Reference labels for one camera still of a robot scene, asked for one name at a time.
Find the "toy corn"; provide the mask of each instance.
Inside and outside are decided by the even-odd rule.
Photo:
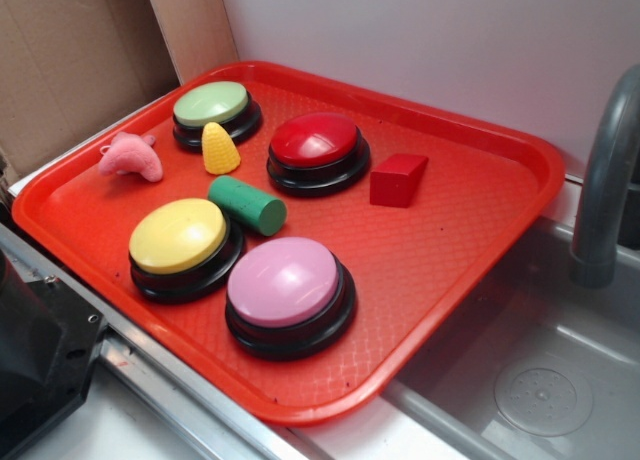
[[[204,168],[213,175],[229,173],[240,165],[240,154],[227,131],[209,122],[202,131]]]

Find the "orange tray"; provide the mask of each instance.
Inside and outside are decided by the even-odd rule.
[[[329,248],[352,273],[358,311],[347,333],[312,357],[256,359],[239,349],[224,320],[225,290],[177,306],[146,301],[129,275],[128,241],[138,222],[180,198],[206,198],[214,179],[201,156],[172,137],[173,105],[210,81],[242,83],[264,123],[239,146],[232,175],[283,198],[289,215],[276,235]],[[309,112],[348,115],[375,166],[394,153],[429,157],[409,208],[372,206],[369,177],[339,194],[293,198],[266,173],[276,127]],[[119,131],[153,134],[164,179],[100,176],[100,147]],[[30,182],[15,221],[166,348],[259,418],[308,425],[342,415],[386,385],[465,294],[556,195],[557,151],[538,138],[282,66],[242,62],[208,72],[64,158]],[[247,234],[248,247],[264,238]]]

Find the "pink toy dolphin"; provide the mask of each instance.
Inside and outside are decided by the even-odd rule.
[[[150,182],[161,180],[162,164],[158,154],[151,148],[155,141],[153,135],[140,137],[132,133],[118,133],[111,145],[100,148],[103,156],[98,163],[98,171],[102,175],[137,172]]]

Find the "faucet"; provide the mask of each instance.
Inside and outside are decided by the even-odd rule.
[[[640,64],[613,89],[580,195],[570,276],[586,288],[613,281],[617,244],[640,248]]]

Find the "green cylinder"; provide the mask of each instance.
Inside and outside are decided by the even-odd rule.
[[[208,198],[229,217],[266,237],[277,233],[287,219],[282,200],[227,175],[211,183]]]

